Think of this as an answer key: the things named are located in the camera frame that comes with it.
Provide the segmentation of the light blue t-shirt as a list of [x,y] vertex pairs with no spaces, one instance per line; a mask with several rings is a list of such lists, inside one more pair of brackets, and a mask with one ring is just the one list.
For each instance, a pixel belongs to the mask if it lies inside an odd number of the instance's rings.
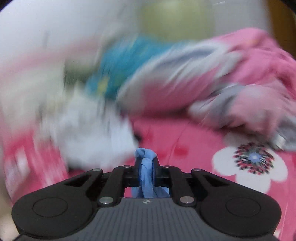
[[132,187],[133,198],[169,198],[170,192],[166,187],[156,187],[154,184],[153,164],[156,153],[150,149],[138,148],[135,157],[140,160],[139,187]]

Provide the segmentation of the white crumpled sheet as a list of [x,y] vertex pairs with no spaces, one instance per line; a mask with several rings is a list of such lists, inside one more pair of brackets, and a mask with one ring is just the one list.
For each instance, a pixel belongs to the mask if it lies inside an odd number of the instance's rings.
[[70,168],[112,169],[138,148],[128,117],[103,97],[74,92],[52,98],[40,118],[40,137],[52,141]]

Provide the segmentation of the pink floral fleece blanket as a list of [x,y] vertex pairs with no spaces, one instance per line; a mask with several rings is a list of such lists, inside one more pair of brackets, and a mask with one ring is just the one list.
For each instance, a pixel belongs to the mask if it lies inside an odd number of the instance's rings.
[[[161,166],[191,175],[195,206],[133,198],[132,187],[118,205],[99,206],[102,175],[115,167],[68,171],[52,142],[25,130],[4,145],[14,206],[1,240],[295,240],[294,153],[188,120],[139,118],[133,128]],[[123,165],[135,161],[134,152]]]

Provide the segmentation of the teal floral quilt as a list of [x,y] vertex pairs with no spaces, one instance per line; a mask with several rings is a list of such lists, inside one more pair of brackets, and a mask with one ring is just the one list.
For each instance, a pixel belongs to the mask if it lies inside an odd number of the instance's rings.
[[147,36],[123,37],[115,41],[104,50],[99,68],[86,81],[85,91],[90,95],[116,99],[120,87],[139,68],[176,44]]

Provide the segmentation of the pink grey white duvet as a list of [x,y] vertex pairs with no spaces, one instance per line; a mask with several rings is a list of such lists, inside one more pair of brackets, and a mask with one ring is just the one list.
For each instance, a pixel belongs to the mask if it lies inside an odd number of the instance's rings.
[[137,68],[116,102],[133,114],[185,109],[201,125],[295,150],[295,60],[264,30],[174,45]]

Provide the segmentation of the yellow green cabinet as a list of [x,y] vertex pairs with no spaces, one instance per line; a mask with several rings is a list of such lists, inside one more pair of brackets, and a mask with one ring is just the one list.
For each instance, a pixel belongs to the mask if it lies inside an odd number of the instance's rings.
[[142,6],[142,32],[163,41],[202,40],[214,34],[210,1],[153,1]]

